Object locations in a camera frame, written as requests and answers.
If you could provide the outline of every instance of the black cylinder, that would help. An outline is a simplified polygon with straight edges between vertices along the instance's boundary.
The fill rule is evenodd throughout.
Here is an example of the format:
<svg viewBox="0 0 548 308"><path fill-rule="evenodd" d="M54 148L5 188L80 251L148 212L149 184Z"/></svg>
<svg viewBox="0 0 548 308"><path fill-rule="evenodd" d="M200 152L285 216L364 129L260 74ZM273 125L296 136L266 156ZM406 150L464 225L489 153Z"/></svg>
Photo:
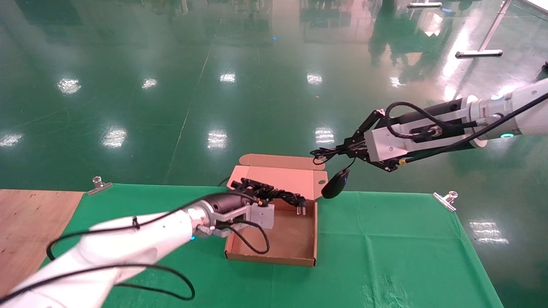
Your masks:
<svg viewBox="0 0 548 308"><path fill-rule="evenodd" d="M243 194L235 194L230 192L219 192L209 196L205 196L204 200L207 201L213 211L220 214L226 214L235 209L239 209L245 206L246 203L253 203L253 198L244 197Z"/></svg>

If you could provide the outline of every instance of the blue led light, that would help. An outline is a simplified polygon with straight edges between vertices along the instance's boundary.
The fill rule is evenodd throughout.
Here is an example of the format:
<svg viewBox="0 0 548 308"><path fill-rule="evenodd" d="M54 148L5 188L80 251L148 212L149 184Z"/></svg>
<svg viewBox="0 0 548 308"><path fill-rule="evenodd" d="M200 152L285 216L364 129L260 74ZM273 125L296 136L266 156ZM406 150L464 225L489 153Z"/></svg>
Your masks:
<svg viewBox="0 0 548 308"><path fill-rule="evenodd" d="M504 97L504 94L493 95L493 96L491 96L491 100L498 100L498 99L501 99L503 97Z"/></svg>

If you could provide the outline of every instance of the metal clip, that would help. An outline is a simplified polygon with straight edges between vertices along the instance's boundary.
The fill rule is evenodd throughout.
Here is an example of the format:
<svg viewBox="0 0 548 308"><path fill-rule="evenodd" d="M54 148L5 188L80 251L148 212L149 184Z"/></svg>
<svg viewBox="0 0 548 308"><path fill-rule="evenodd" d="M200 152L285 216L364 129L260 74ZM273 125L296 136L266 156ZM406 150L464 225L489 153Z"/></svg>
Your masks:
<svg viewBox="0 0 548 308"><path fill-rule="evenodd" d="M100 176L96 176L93 178L93 185L95 186L94 189L88 191L88 196L94 195L100 191L103 191L105 189L111 188L112 183L103 183Z"/></svg>
<svg viewBox="0 0 548 308"><path fill-rule="evenodd" d="M436 200L438 200L439 203L441 203L446 209L448 209L450 212L456 211L456 208L452 206L451 204L455 199L459 197L459 194L456 191L450 191L447 195L442 197L437 192L432 194Z"/></svg>

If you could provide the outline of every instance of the wooden board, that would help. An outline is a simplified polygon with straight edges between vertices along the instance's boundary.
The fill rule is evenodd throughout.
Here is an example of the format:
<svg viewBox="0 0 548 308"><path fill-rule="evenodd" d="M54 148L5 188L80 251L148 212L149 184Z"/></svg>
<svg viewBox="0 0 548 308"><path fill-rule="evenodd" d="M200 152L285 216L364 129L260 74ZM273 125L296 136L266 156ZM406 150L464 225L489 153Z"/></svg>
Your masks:
<svg viewBox="0 0 548 308"><path fill-rule="evenodd" d="M83 194L0 190L0 295L38 270L46 246L61 235Z"/></svg>

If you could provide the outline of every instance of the box flap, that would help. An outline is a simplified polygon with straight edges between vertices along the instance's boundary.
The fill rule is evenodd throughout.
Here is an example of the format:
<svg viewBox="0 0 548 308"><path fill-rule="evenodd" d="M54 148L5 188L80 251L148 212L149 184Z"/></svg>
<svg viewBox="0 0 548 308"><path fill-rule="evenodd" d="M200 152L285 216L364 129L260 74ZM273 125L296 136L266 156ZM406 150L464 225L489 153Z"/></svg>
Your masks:
<svg viewBox="0 0 548 308"><path fill-rule="evenodd" d="M311 157L246 154L239 159L244 166L287 168L300 170L323 170L324 164L315 165Z"/></svg>
<svg viewBox="0 0 548 308"><path fill-rule="evenodd" d="M316 200L328 181L324 166L314 165L311 157L246 154L239 162L244 166L234 167L226 185L230 189L233 181L247 178Z"/></svg>

